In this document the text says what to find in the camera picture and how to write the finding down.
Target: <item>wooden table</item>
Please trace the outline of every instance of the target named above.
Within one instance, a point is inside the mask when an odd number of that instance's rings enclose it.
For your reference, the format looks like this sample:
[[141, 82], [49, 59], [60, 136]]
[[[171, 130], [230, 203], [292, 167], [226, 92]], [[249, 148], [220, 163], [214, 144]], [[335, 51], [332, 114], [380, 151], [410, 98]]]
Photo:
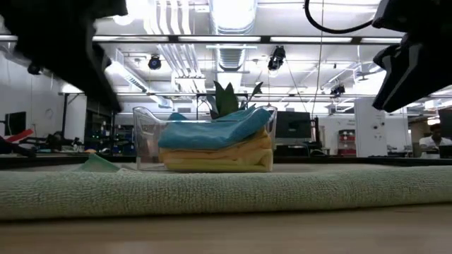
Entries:
[[0, 224], [0, 253], [451, 253], [452, 205]]

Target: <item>yellow towel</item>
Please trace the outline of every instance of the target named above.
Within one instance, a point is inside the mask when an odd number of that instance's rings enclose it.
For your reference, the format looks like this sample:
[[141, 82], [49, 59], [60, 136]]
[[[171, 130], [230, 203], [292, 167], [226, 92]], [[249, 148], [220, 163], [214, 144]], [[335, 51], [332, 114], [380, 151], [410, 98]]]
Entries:
[[170, 150], [160, 148], [160, 160], [170, 170], [271, 171], [270, 136], [261, 129], [253, 137], [221, 150]]

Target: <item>blue towel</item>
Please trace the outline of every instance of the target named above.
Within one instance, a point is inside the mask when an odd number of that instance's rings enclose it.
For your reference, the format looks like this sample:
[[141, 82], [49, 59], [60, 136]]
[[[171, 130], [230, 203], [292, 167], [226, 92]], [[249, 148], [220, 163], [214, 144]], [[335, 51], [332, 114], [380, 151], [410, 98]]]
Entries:
[[[243, 141], [270, 119], [265, 109], [250, 107], [218, 118], [210, 123], [169, 123], [162, 132], [158, 146], [169, 149], [218, 150]], [[174, 113], [170, 120], [186, 120]]]

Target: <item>person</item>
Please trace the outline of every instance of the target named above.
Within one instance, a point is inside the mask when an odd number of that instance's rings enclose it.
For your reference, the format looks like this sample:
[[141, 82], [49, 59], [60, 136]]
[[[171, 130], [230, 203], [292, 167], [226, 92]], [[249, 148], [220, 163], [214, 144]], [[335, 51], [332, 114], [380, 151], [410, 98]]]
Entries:
[[439, 159], [439, 153], [427, 154], [427, 151], [437, 151], [440, 145], [452, 145], [452, 140], [441, 137], [441, 124], [436, 123], [430, 126], [430, 131], [432, 135], [426, 138], [421, 138], [419, 140], [419, 145], [421, 147], [422, 155], [421, 158], [424, 159]]

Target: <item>clear plastic bin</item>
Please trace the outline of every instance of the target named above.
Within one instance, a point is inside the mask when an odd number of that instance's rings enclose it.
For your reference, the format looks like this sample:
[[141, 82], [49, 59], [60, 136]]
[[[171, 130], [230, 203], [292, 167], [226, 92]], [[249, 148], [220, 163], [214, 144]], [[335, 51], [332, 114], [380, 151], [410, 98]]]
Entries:
[[[198, 123], [198, 124], [209, 124], [213, 122], [224, 122], [225, 120], [200, 120], [200, 121], [192, 121], [192, 120], [183, 120], [183, 121], [167, 121], [163, 119], [159, 119], [150, 112], [145, 107], [136, 107], [133, 108], [133, 120], [135, 124], [135, 144], [136, 144], [136, 163], [138, 166], [138, 170], [170, 170], [170, 171], [193, 171], [193, 172], [205, 172], [205, 171], [271, 171], [273, 169], [273, 150], [276, 148], [275, 146], [275, 128], [276, 128], [276, 114], [277, 109], [275, 107], [258, 107], [253, 110], [250, 115], [247, 116], [249, 118], [252, 114], [254, 114], [259, 109], [265, 109], [270, 112], [270, 118], [267, 124], [264, 126], [268, 136], [271, 139], [271, 150], [269, 155], [267, 151], [266, 155], [266, 163], [265, 167], [260, 167], [261, 165], [249, 165], [250, 160], [247, 161], [248, 164], [242, 164], [241, 162], [237, 163], [233, 167], [228, 167], [227, 164], [230, 165], [230, 162], [226, 162], [225, 165], [222, 165], [221, 161], [207, 161], [203, 162], [203, 164], [207, 165], [212, 162], [210, 167], [203, 167], [202, 169], [199, 167], [186, 166], [182, 167], [178, 166], [177, 169], [173, 169], [169, 167], [168, 164], [162, 164], [160, 161], [159, 155], [161, 149], [158, 147], [158, 142], [161, 136], [161, 133], [170, 123], [176, 122], [187, 122], [187, 123]], [[227, 121], [245, 121], [245, 119], [241, 120], [227, 120]]]

